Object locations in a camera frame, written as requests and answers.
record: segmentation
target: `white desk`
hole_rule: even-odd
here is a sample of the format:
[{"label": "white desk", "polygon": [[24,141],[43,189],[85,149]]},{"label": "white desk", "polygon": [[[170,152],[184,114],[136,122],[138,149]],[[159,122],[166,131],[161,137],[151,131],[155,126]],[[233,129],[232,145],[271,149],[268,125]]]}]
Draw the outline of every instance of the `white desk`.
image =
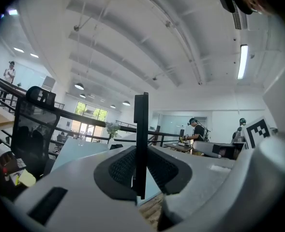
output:
[{"label": "white desk", "polygon": [[98,153],[102,153],[108,150],[108,145],[93,143],[93,142],[84,142],[83,146],[79,146],[79,140],[68,138],[65,145],[60,151],[59,156],[57,157],[52,171],[59,168],[61,165],[68,163],[73,160],[77,160],[82,157],[92,156]]}]

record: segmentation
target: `yellow object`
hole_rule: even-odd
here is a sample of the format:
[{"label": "yellow object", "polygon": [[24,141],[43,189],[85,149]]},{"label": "yellow object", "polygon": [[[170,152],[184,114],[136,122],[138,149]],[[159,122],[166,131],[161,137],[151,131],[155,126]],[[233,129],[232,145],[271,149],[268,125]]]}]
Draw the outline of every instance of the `yellow object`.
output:
[{"label": "yellow object", "polygon": [[19,178],[19,176],[17,176],[16,177],[16,180],[15,180],[15,185],[17,186],[17,184],[18,184],[18,178]]},{"label": "yellow object", "polygon": [[21,176],[19,177],[19,181],[21,183],[23,183],[25,186],[27,187],[31,187],[33,185],[35,185],[36,183],[36,178],[30,174],[29,172],[27,172],[26,169],[24,169],[23,173],[21,174]]}]

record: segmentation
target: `glass panel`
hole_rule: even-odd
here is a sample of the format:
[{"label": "glass panel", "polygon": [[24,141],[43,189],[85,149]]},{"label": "glass panel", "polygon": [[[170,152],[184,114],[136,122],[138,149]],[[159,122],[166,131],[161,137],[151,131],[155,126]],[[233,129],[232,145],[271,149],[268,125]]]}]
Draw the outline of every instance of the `glass panel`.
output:
[{"label": "glass panel", "polygon": [[[95,130],[94,130],[94,136],[96,137],[101,137],[102,136],[102,133],[103,133],[103,128],[100,127],[100,126],[96,126],[95,127]],[[100,142],[100,139],[95,139],[93,138],[93,141],[92,142],[97,142],[99,143]]]},{"label": "glass panel", "polygon": [[108,113],[107,111],[100,109],[99,114],[98,114],[98,120],[105,121],[105,118],[107,117],[107,113]]},{"label": "glass panel", "polygon": [[80,133],[81,134],[85,134],[86,133],[86,128],[87,128],[87,124],[82,123],[81,124],[81,128],[80,128]]},{"label": "glass panel", "polygon": [[99,110],[99,109],[96,107],[87,105],[83,116],[93,118],[93,119],[97,119],[98,113],[95,112],[97,110]]},{"label": "glass panel", "polygon": [[72,122],[72,124],[71,124],[71,131],[73,131],[73,132],[79,132],[79,130],[80,130],[80,125],[81,125],[81,122],[76,121],[76,120],[73,120],[73,122]]},{"label": "glass panel", "polygon": [[[87,135],[93,135],[93,131],[94,131],[94,126],[92,126],[92,125],[88,125],[88,131],[87,131]],[[86,139],[85,139],[85,141],[87,141],[87,142],[91,142],[92,141],[92,138],[90,138],[90,137],[87,137]]]},{"label": "glass panel", "polygon": [[78,102],[75,108],[75,114],[83,115],[84,110],[85,110],[85,104],[82,102]]}]

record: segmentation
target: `black office chair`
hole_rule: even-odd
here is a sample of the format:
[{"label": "black office chair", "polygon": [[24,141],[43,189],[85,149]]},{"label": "black office chair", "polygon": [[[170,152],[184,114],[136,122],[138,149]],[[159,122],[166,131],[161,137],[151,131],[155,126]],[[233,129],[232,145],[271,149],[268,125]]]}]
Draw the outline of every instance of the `black office chair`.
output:
[{"label": "black office chair", "polygon": [[[62,142],[62,140],[63,140],[62,136],[61,135],[57,135],[56,141],[57,142]],[[62,145],[58,144],[58,143],[55,143],[55,147],[54,148],[55,148],[56,151],[59,152],[61,150],[61,148],[62,148]]]},{"label": "black office chair", "polygon": [[22,158],[27,171],[36,179],[44,172],[49,173],[46,166],[53,166],[48,156],[49,144],[60,119],[54,108],[55,96],[33,86],[16,103],[11,150]]}]

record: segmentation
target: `black shirt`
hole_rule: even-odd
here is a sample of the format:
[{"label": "black shirt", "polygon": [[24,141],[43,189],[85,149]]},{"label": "black shirt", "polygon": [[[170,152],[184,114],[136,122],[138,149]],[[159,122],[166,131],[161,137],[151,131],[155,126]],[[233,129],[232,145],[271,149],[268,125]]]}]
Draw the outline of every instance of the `black shirt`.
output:
[{"label": "black shirt", "polygon": [[197,141],[204,141],[204,134],[205,134],[205,129],[200,126],[200,125],[196,125],[195,126],[195,131],[194,131],[194,135],[195,134],[199,134],[200,136],[197,138]]}]

